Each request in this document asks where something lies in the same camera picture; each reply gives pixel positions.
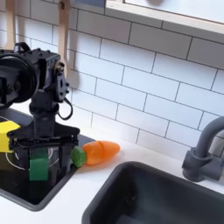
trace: countertop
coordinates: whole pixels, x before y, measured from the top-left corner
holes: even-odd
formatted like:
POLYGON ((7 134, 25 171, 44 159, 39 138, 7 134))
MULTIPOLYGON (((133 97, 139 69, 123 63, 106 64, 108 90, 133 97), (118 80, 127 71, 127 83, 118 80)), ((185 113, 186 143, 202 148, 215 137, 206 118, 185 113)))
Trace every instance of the countertop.
MULTIPOLYGON (((81 129, 81 134, 97 140, 117 142, 121 146, 121 152, 106 164, 81 167, 48 206, 40 212, 31 212, 0 197, 1 223, 81 224, 84 210, 100 190, 109 174, 117 165, 126 161, 142 162, 183 178, 182 161, 91 129, 81 129)), ((223 176, 219 182, 204 180, 199 184, 216 192, 224 193, 223 176)))

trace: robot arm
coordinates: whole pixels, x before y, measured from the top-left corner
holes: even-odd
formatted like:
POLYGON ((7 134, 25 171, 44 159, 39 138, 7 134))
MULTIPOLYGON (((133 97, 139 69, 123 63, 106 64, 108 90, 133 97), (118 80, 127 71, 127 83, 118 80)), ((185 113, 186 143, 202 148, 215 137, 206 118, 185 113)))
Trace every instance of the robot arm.
POLYGON ((57 53, 31 51, 26 43, 16 44, 14 52, 0 51, 0 109, 31 99, 32 122, 7 134, 10 150, 17 153, 25 169, 30 169, 37 151, 49 147, 59 147, 60 168, 67 166, 80 133, 79 129, 55 122, 59 103, 70 104, 67 93, 64 64, 57 53))

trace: gray faucet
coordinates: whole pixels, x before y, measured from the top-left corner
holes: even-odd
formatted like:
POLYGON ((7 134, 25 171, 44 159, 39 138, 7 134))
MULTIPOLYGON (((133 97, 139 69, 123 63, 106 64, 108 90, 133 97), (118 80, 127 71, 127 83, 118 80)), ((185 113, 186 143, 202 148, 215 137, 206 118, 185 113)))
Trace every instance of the gray faucet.
POLYGON ((183 175, 192 182, 204 178, 219 180, 223 172, 224 159, 217 159, 208 152, 214 137, 224 130, 224 116, 210 122, 202 131, 198 144, 191 148, 182 165, 183 175))

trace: stovetop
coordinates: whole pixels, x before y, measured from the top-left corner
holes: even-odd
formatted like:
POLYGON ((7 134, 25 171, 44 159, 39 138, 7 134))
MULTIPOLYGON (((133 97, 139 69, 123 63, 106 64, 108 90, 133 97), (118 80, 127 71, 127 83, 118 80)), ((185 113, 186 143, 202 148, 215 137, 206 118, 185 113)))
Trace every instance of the stovetop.
MULTIPOLYGON (((21 126, 32 120, 30 116, 13 109, 0 110, 0 122, 5 121, 5 118, 21 126)), ((94 140, 79 135, 79 141, 79 146, 82 146, 94 140)), ((19 165, 15 153, 0 152, 0 195, 34 211, 45 207, 77 170, 71 161, 67 170, 60 170, 57 148, 48 149, 48 157, 48 180, 30 181, 29 172, 19 165)))

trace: sink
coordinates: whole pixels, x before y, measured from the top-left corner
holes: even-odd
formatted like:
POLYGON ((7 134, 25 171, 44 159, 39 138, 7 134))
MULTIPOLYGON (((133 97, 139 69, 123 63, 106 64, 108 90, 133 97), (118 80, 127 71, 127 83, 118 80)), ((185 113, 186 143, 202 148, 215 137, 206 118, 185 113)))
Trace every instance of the sink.
POLYGON ((82 224, 223 223, 224 195, 138 162, 118 165, 82 216, 82 224))

